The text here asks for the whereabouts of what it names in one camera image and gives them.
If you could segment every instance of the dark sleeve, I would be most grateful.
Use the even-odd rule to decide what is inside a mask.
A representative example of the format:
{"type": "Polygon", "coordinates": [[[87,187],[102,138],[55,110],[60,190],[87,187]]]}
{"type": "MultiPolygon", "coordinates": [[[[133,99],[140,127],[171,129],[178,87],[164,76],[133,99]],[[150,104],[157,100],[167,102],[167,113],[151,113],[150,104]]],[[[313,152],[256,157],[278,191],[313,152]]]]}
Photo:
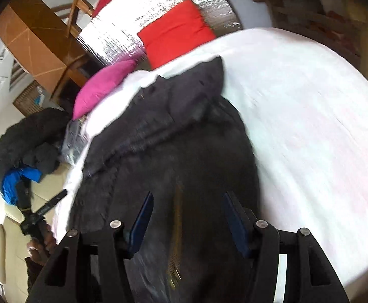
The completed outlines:
{"type": "Polygon", "coordinates": [[[35,263],[31,260],[30,257],[25,258],[26,265],[27,265],[27,291],[30,292],[35,280],[37,279],[39,273],[41,272],[43,266],[35,263]]]}

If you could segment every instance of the bed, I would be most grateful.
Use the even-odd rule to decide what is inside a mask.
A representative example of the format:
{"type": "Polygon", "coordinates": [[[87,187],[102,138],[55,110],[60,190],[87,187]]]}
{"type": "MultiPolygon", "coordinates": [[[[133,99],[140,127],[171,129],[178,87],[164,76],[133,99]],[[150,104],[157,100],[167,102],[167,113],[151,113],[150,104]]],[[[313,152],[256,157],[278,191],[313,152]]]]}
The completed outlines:
{"type": "MultiPolygon", "coordinates": [[[[105,98],[82,128],[89,144],[68,175],[54,233],[66,234],[90,140],[118,118],[140,87],[220,55],[223,96],[239,111],[257,158],[264,218],[308,227],[349,299],[368,291],[368,81],[327,47],[280,29],[237,31],[152,71],[139,70],[105,98]]],[[[283,301],[285,256],[276,302],[283,301]]]]}

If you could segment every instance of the black clothing pile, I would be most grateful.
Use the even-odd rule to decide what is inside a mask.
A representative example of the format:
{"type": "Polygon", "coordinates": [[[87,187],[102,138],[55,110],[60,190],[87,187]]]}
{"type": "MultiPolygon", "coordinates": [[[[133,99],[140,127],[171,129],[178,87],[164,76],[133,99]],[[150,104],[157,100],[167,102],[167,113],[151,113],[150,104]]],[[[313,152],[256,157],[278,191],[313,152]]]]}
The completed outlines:
{"type": "Polygon", "coordinates": [[[6,174],[25,166],[50,174],[59,165],[59,147],[70,115],[54,108],[31,114],[0,137],[0,190],[6,174]]]}
{"type": "Polygon", "coordinates": [[[136,303],[241,302],[250,265],[237,252],[222,198],[259,214],[255,158],[237,110],[221,97],[222,59],[141,89],[91,143],[69,227],[90,232],[113,199],[130,229],[146,194],[154,209],[125,266],[136,303]]]}

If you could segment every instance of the magenta cushion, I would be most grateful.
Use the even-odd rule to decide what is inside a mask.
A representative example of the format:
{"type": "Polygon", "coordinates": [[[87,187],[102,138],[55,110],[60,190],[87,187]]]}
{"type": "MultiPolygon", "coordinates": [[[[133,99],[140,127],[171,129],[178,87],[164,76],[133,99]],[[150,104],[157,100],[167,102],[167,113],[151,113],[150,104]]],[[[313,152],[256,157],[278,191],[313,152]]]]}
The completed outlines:
{"type": "Polygon", "coordinates": [[[91,111],[114,88],[121,84],[136,66],[136,60],[125,60],[107,66],[91,77],[77,94],[73,119],[91,111]]]}

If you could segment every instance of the white blanket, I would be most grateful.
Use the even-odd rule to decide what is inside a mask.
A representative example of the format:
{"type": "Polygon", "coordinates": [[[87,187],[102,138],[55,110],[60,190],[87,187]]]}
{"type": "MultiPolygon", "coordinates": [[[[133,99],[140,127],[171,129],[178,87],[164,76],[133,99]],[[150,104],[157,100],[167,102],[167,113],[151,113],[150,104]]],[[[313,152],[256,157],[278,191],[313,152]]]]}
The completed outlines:
{"type": "MultiPolygon", "coordinates": [[[[368,271],[368,81],[325,46],[278,29],[218,38],[152,72],[129,75],[91,112],[86,134],[100,133],[157,75],[180,74],[216,55],[224,60],[222,95],[239,111],[257,158],[264,218],[283,230],[308,227],[342,284],[351,284],[368,271]]],[[[85,157],[56,207],[58,240],[85,157]]],[[[284,273],[276,301],[283,300],[284,273]]]]}

